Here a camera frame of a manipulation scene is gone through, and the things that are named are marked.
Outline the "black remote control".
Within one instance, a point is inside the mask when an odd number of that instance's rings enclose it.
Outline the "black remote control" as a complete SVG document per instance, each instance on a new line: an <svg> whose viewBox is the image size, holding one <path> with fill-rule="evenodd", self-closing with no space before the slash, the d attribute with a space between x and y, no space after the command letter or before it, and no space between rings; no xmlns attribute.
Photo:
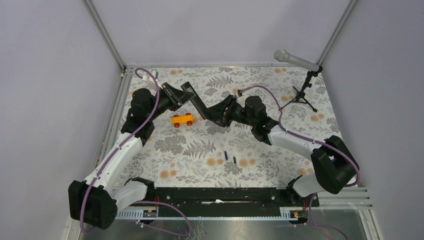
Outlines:
<svg viewBox="0 0 424 240"><path fill-rule="evenodd" d="M198 95L198 93L196 92L196 90L190 84L190 82L188 82L188 81L185 82L184 84L181 85L181 88L184 91L193 94L193 97L190 100L191 103L193 104L193 106L196 108L196 110L198 111L198 113L200 114L200 116L204 120L209 120L210 119L210 114L208 112L208 108L206 107L206 105L204 104L204 102L202 101L202 99L200 98L200 96Z"/></svg>

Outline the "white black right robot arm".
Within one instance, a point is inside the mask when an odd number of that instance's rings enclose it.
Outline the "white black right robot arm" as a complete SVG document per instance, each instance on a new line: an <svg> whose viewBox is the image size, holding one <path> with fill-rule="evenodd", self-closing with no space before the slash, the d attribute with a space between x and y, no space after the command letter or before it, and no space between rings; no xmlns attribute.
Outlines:
<svg viewBox="0 0 424 240"><path fill-rule="evenodd" d="M232 122L250 126L259 142L282 147L310 160L313 173L301 175L288 184L286 198L293 206L301 205L314 193L325 191L336 195L344 187L356 185L359 179L359 166L339 137L316 140L282 129L277 120L268 116L259 96L229 95L205 108L202 117L220 127L229 127Z"/></svg>

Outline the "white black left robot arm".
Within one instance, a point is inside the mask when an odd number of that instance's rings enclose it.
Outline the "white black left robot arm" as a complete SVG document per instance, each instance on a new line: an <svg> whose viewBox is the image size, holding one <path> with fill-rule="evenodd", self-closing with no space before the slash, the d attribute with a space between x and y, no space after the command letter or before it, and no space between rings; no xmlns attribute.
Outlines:
<svg viewBox="0 0 424 240"><path fill-rule="evenodd" d="M154 183L131 180L118 189L114 185L132 158L147 143L155 126L153 121L166 111L175 112L195 94L163 83L152 94L148 88L133 92L126 120L117 141L100 164L83 180L74 180L68 187L70 217L85 225L105 230L117 213L140 202L144 206L155 200Z"/></svg>

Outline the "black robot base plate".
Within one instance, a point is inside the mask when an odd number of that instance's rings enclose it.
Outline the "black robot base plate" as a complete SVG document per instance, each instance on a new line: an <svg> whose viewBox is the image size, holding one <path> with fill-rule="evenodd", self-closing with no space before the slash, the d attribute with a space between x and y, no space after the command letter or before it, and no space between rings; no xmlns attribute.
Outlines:
<svg viewBox="0 0 424 240"><path fill-rule="evenodd" d="M309 206L319 207L317 197L300 197L292 190L276 187L217 188L217 187L157 187L135 207L176 207L184 210L201 206L224 208L265 207L301 211Z"/></svg>

